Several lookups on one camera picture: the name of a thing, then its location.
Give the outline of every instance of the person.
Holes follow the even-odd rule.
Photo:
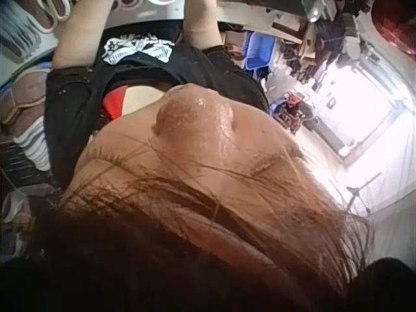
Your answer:
[[[292,135],[296,135],[302,126],[304,114],[300,110],[302,99],[296,94],[289,94],[289,97],[278,99],[270,106],[270,114]]]
[[[112,3],[78,1],[61,34],[44,127],[65,194],[0,269],[2,307],[346,311],[371,228],[224,51],[216,0],[185,1],[184,43],[101,39]]]

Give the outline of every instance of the floor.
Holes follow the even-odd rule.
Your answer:
[[[288,75],[286,65],[276,55],[273,75],[266,84],[268,100],[274,101],[290,90],[301,88],[300,83]],[[345,169],[336,153],[316,133],[302,128],[295,136],[295,140],[304,150],[314,176],[320,181],[335,200],[346,204],[351,195],[346,191]]]
[[[323,139],[304,127],[296,134],[295,140],[303,149],[317,181],[336,202],[346,205],[351,195],[346,190],[345,169],[340,158]]]

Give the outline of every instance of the skin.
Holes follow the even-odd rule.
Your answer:
[[[75,6],[55,53],[54,68],[93,63],[111,3],[81,0]],[[215,16],[216,0],[185,1],[188,44],[198,49],[222,44]],[[81,37],[80,27],[84,29]],[[162,91],[161,98],[143,104],[143,91],[138,89],[143,87],[129,87],[126,94],[128,104],[136,101],[141,109],[111,122],[83,151],[62,200],[65,208],[85,207],[78,205],[83,198],[107,190],[116,197],[129,198],[131,207],[151,215],[159,213],[161,222],[182,234],[184,229],[171,213],[174,204],[160,204],[161,198],[155,200],[132,187],[138,179],[149,176],[184,182],[272,229],[281,227],[277,215],[291,209],[321,211],[332,206],[307,173],[299,147],[265,112],[193,84],[170,90],[156,88]],[[155,205],[171,209],[154,209]],[[181,217],[191,218],[189,213]],[[186,221],[195,229],[187,233],[187,239],[215,250],[226,261],[241,258],[228,252],[235,245],[230,241],[198,235],[203,229],[197,219]],[[206,225],[206,230],[212,231],[211,224]],[[220,241],[225,244],[222,251]]]
[[[98,188],[137,196],[130,185],[146,172],[184,181],[270,225],[291,206],[322,207],[313,205],[322,193],[299,147],[273,118],[193,84],[101,130],[81,155],[66,198]],[[140,196],[136,201],[143,205]]]

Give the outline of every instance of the blue container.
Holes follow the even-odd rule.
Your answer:
[[[253,32],[248,35],[246,44],[246,70],[266,67],[273,59],[278,39],[269,34]]]

